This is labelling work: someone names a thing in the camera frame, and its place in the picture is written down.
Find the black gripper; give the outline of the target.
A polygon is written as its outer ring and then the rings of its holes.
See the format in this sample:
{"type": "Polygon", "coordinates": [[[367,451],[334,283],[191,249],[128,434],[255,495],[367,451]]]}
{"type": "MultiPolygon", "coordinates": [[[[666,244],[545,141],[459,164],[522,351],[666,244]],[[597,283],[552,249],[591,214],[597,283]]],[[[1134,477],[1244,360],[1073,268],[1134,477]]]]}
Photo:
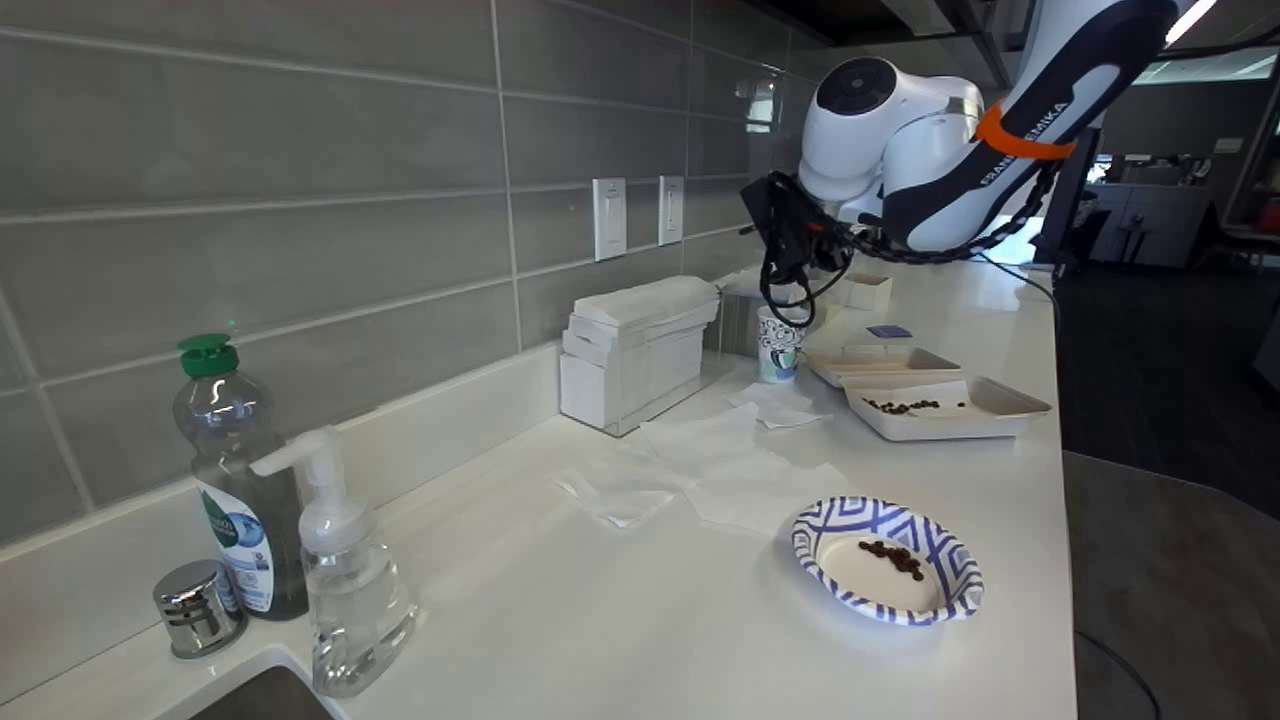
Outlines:
{"type": "Polygon", "coordinates": [[[851,266],[851,234],[793,172],[752,181],[738,200],[763,240],[760,277],[768,283],[801,283],[807,271],[843,271],[851,266]]]}

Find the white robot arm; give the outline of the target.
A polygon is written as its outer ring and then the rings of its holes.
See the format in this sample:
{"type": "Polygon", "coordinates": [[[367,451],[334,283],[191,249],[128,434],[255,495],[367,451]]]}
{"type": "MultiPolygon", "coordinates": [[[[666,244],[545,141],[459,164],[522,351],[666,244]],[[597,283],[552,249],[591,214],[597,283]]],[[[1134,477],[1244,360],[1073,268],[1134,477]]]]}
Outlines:
{"type": "Polygon", "coordinates": [[[760,283],[837,271],[843,249],[882,261],[975,252],[1008,198],[1057,172],[1157,62],[1175,16],[1175,0],[1040,0],[1002,100],[878,56],[837,63],[807,98],[801,164],[738,194],[763,240],[760,283]]]}

